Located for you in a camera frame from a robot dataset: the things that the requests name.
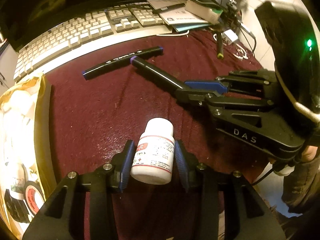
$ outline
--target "bottle cap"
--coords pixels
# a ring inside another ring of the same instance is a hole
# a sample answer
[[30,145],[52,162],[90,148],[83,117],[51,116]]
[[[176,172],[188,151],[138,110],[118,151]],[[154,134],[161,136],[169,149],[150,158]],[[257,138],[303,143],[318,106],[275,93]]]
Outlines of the bottle cap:
[[147,123],[145,132],[147,133],[164,133],[173,136],[173,125],[164,118],[153,118]]

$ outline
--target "book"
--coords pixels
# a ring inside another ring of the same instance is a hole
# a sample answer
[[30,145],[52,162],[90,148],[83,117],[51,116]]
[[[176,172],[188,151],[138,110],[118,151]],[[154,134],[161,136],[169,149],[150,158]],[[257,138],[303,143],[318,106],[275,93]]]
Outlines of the book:
[[[147,1],[154,9],[159,9],[165,6],[187,2],[186,0],[147,0]],[[164,22],[167,25],[208,23],[206,20],[190,12],[187,12],[184,7],[174,9],[168,12],[160,13],[159,16],[164,20]]]

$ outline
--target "person's hand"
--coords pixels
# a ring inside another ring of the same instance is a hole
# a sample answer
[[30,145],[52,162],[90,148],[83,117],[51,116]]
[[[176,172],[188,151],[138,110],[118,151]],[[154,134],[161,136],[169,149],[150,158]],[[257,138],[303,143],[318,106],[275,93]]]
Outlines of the person's hand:
[[[318,147],[316,147],[316,146],[307,146],[302,153],[301,161],[302,162],[312,161],[316,156],[317,150],[318,150]],[[271,164],[276,162],[276,160],[274,160],[272,158],[268,158],[268,159]]]

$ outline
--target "maroon tablecloth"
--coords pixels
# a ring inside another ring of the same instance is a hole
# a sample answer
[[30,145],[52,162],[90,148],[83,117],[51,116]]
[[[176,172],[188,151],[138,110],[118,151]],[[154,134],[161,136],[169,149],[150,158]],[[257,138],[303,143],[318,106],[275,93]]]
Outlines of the maroon tablecloth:
[[[137,74],[129,65],[86,81],[81,72],[111,58],[153,46],[164,55],[148,61],[178,79],[212,80],[231,70],[256,70],[261,65],[249,53],[239,60],[224,49],[216,59],[216,44],[206,31],[182,37],[147,37],[109,46],[81,56],[46,76],[53,85],[50,106],[50,143],[58,180],[70,171],[91,172],[121,152],[128,139],[137,144],[151,118],[170,120],[175,139],[199,161],[220,172],[241,171],[252,182],[266,165],[254,148],[215,130],[206,108],[178,105],[167,92]],[[185,194],[174,168],[172,182],[163,186],[129,180],[125,193],[114,195],[113,204],[120,240],[190,239],[194,230],[198,195]],[[85,239],[89,236],[86,203]]]

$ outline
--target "keyboard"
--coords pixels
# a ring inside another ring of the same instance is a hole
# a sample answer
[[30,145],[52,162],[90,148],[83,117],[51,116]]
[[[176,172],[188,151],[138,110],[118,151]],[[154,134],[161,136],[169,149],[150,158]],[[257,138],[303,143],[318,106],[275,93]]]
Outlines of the keyboard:
[[34,71],[47,73],[109,45],[171,32],[147,2],[89,12],[55,26],[24,46],[13,79],[19,82]]

